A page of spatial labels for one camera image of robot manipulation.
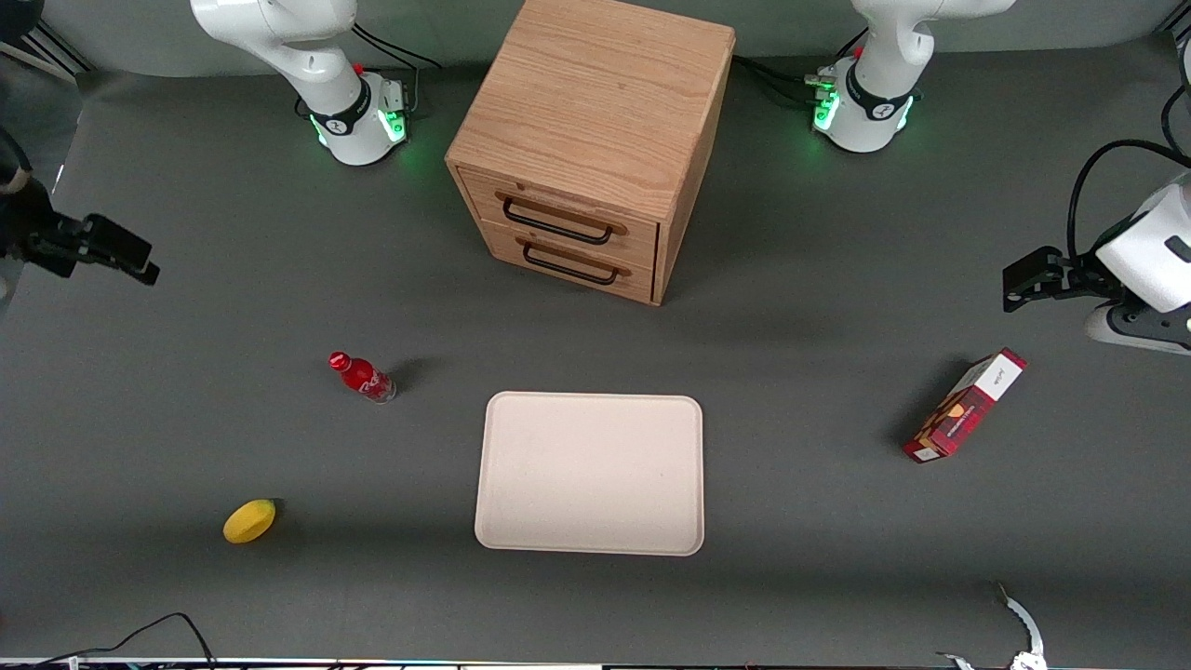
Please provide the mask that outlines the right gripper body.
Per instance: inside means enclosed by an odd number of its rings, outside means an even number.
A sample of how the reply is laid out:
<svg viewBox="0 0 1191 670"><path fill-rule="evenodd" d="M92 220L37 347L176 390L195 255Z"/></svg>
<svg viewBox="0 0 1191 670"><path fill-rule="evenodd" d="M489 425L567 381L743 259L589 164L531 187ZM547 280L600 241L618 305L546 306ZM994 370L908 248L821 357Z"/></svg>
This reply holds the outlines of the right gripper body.
<svg viewBox="0 0 1191 670"><path fill-rule="evenodd" d="M4 258L37 264L69 278L85 261L82 223L54 209L46 187L35 179L33 164L17 140L1 131L1 246Z"/></svg>

